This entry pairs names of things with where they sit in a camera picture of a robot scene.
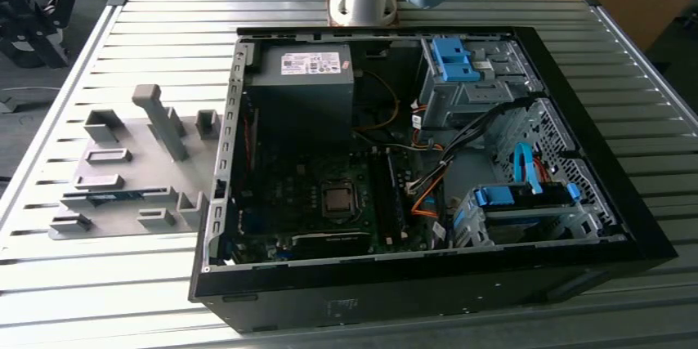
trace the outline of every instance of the wire bundle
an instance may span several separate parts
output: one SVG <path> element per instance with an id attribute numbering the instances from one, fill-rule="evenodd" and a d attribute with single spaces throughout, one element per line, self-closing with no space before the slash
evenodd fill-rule
<path id="1" fill-rule="evenodd" d="M 548 173 L 546 165 L 544 165 L 544 162 L 541 161 L 541 159 L 538 157 L 534 157 L 534 165 L 536 165 L 536 169 L 538 171 L 538 178 L 542 181 L 552 181 L 553 179 L 550 177 L 550 173 Z"/>
<path id="2" fill-rule="evenodd" d="M 428 106 L 426 105 L 420 105 L 414 110 L 413 110 L 413 114 L 418 114 L 420 112 L 424 112 L 428 110 Z M 418 148 L 422 148 L 422 149 L 429 149 L 430 148 L 430 145 L 421 145 L 417 137 L 420 136 L 420 130 L 416 129 L 416 132 L 413 133 L 413 146 L 414 147 L 418 147 Z M 436 143 L 433 145 L 433 148 L 436 150 L 444 150 L 445 147 L 442 145 L 440 145 L 438 143 Z"/>
<path id="3" fill-rule="evenodd" d="M 433 179 L 432 185 L 426 188 L 426 190 L 421 193 L 421 197 L 417 200 L 416 205 L 413 206 L 413 214 L 417 215 L 425 215 L 429 217 L 438 217 L 438 214 L 434 212 L 428 212 L 421 210 L 421 204 L 424 203 L 425 199 L 428 198 L 429 194 L 433 192 L 434 187 L 437 184 L 444 180 L 446 170 L 449 169 L 450 163 L 453 162 L 456 158 L 456 153 L 476 139 L 478 139 L 482 134 L 485 134 L 486 128 L 493 122 L 493 120 L 506 111 L 513 110 L 516 108 L 522 108 L 526 106 L 530 106 L 533 104 L 534 98 L 526 97 L 520 98 L 514 100 L 513 102 L 508 102 L 504 104 L 497 105 L 494 108 L 492 108 L 485 114 L 478 116 L 476 120 L 473 120 L 466 127 L 461 129 L 461 131 L 457 133 L 457 135 L 450 140 L 449 144 L 444 148 L 444 151 L 440 156 L 440 162 L 434 169 L 417 181 L 413 183 L 409 183 L 408 185 L 408 192 L 416 193 L 420 188 L 422 188 L 429 181 Z"/>

